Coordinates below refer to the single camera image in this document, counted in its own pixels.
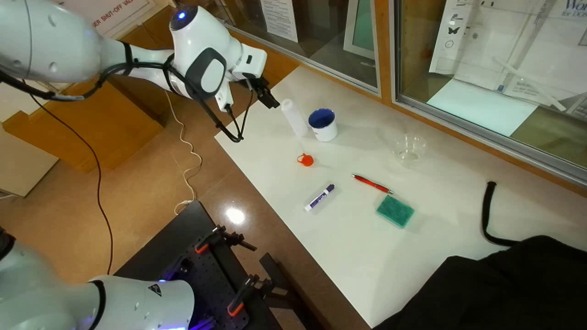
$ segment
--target black cloth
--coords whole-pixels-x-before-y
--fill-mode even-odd
[[[534,237],[482,261],[449,257],[387,329],[587,330],[587,254]]]

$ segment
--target white container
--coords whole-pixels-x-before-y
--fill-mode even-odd
[[[308,123],[306,120],[299,114],[297,107],[293,105],[292,100],[284,100],[281,103],[281,112],[284,114],[286,122],[290,123],[293,136],[297,140],[304,138],[308,134]]]
[[[312,112],[308,125],[317,142],[332,142],[337,136],[336,114],[330,109]]]

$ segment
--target clear cup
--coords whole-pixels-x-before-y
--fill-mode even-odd
[[[427,142],[418,134],[402,134],[394,142],[394,156],[402,162],[413,164],[425,156]]]

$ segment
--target table surface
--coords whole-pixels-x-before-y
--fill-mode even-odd
[[[446,257],[481,259],[499,252],[481,235],[484,188],[497,182],[490,232],[523,241],[550,235],[587,250],[587,200],[514,167],[447,134],[359,96],[308,68],[297,68],[273,90],[308,116],[332,109],[339,134],[319,144],[295,140],[281,111],[251,107],[244,142],[216,142],[275,210],[369,327],[376,327],[422,288]],[[402,134],[427,142],[422,160],[400,162],[392,145]],[[301,167],[301,153],[315,158]],[[383,193],[354,180],[367,177],[414,208],[405,228],[376,215]],[[304,206],[328,184],[319,210]]]

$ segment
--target black cable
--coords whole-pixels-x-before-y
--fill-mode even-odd
[[[165,65],[159,65],[159,63],[139,63],[139,61],[112,65],[112,67],[104,68],[104,70],[99,74],[97,83],[95,83],[88,92],[84,92],[81,100],[92,98],[114,74],[123,72],[125,76],[128,76],[134,68],[156,68],[156,70],[163,70]]]
[[[114,263],[114,233],[112,233],[112,224],[110,224],[110,219],[103,208],[103,199],[101,199],[101,189],[103,189],[103,166],[99,164],[99,158],[97,158],[97,153],[95,149],[73,129],[70,127],[66,122],[62,122],[59,116],[55,116],[53,112],[49,112],[44,105],[40,105],[37,101],[35,96],[31,96],[31,100],[38,105],[38,109],[42,109],[48,116],[51,116],[55,122],[59,122],[62,127],[66,127],[81,144],[84,144],[88,147],[88,151],[92,153],[92,158],[95,162],[95,167],[97,167],[97,184],[95,184],[95,204],[97,204],[97,210],[99,213],[103,215],[104,219],[104,224],[106,224],[106,230],[108,230],[108,241],[110,241],[110,248],[108,248],[108,268],[106,268],[106,276],[112,274],[112,263]]]
[[[481,232],[482,232],[482,237],[493,244],[499,244],[499,246],[515,246],[517,243],[515,241],[508,241],[508,239],[499,239],[499,237],[493,237],[490,235],[488,232],[488,226],[490,226],[490,211],[492,211],[492,199],[493,199],[493,191],[495,191],[495,182],[488,182],[486,189],[484,189],[484,197],[482,197],[482,210],[481,210]]]
[[[42,100],[55,100],[55,94],[53,92],[42,92],[42,90],[37,90],[15,78],[11,78],[9,74],[5,74],[4,70],[0,70],[0,83],[5,83],[24,94],[29,94],[29,96],[37,96],[37,98],[42,98]]]
[[[231,118],[231,122],[235,123],[237,138],[238,138],[238,142],[240,142],[240,140],[242,140],[242,131],[240,131],[240,125],[238,125],[238,122],[237,122],[237,118],[235,118],[233,107],[231,107],[231,105],[226,105],[226,112],[227,112],[227,116]]]
[[[170,72],[176,79],[180,79],[185,85],[185,90],[193,90],[196,92],[196,89],[191,87],[191,83],[174,68],[170,67],[170,63],[165,63],[163,72]],[[226,138],[229,138],[233,144],[238,144],[242,138],[237,138],[235,134],[231,134],[224,123],[215,116],[215,112],[209,109],[209,105],[204,101],[204,98],[196,98],[196,101],[202,105],[202,109],[205,111],[207,118],[215,122],[216,129],[220,129],[224,133]]]
[[[249,87],[251,94],[249,94],[249,101],[248,101],[248,105],[246,105],[246,109],[244,109],[242,123],[240,123],[240,127],[242,127],[242,134],[244,134],[246,118],[249,116],[249,109],[251,109],[251,105],[253,105],[253,96],[255,96],[255,90],[253,90],[253,87],[251,87],[249,79],[246,79],[246,83],[248,83],[248,87]]]

